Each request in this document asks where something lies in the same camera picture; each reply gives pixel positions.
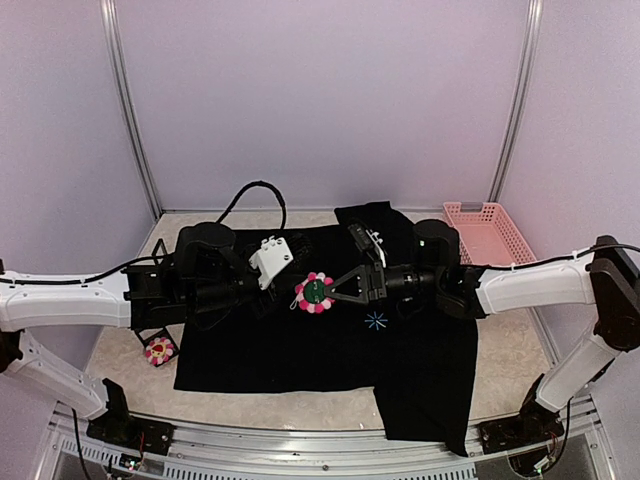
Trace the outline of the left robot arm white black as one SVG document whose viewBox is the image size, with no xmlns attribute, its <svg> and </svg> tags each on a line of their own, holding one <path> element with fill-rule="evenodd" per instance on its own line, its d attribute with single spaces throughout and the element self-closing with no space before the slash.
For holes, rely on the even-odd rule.
<svg viewBox="0 0 640 480">
<path fill-rule="evenodd" d="M 240 248 L 238 233 L 214 222 L 180 230 L 173 252 L 153 253 L 105 273 L 74 279 L 1 272 L 1 371 L 53 395 L 88 422 L 87 434 L 141 454 L 167 455 L 170 423 L 130 413 L 123 388 L 96 379 L 34 340 L 33 327 L 109 326 L 134 331 L 206 321 L 233 309 L 267 309 L 294 284 L 293 264 L 309 252 L 299 234 L 278 230 Z"/>
</svg>

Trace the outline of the pink plastic basket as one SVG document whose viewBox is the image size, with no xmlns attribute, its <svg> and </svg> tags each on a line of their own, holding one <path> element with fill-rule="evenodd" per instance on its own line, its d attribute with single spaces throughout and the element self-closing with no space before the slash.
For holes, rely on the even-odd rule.
<svg viewBox="0 0 640 480">
<path fill-rule="evenodd" d="M 499 203 L 445 202 L 444 221 L 460 237 L 462 264 L 510 266 L 536 261 L 536 257 Z"/>
</svg>

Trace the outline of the black t-shirt blue logo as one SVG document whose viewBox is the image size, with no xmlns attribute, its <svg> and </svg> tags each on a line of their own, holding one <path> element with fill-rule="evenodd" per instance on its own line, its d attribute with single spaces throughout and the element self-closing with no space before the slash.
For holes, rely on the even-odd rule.
<svg viewBox="0 0 640 480">
<path fill-rule="evenodd" d="M 312 243 L 301 270 L 338 279 L 371 259 L 347 226 L 359 221 L 380 233 L 391 266 L 413 259 L 417 222 L 387 202 L 335 210 L 334 224 L 287 229 Z M 244 248 L 268 235 L 240 230 Z M 475 320 L 451 317 L 432 301 L 387 298 L 368 305 L 335 301 L 322 314 L 290 310 L 295 291 L 264 319 L 235 308 L 215 325 L 188 323 L 174 386 L 232 394 L 372 389 L 390 440 L 442 442 L 464 455 L 474 388 Z"/>
</svg>

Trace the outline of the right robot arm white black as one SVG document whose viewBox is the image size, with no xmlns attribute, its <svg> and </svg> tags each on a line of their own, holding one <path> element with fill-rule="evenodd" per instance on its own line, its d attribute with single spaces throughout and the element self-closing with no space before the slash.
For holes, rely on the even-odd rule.
<svg viewBox="0 0 640 480">
<path fill-rule="evenodd" d="M 413 226 L 413 259 L 388 264 L 378 233 L 348 228 L 371 261 L 313 288 L 316 299 L 368 305 L 387 298 L 421 298 L 445 314 L 483 319 L 521 308 L 588 304 L 597 308 L 592 327 L 573 350 L 530 387 L 517 414 L 479 424 L 486 454 L 566 436 L 573 397 L 602 376 L 623 352 L 639 346 L 639 269 L 630 246 L 611 236 L 565 256 L 510 266 L 464 265 L 456 229 L 441 220 Z"/>
</svg>

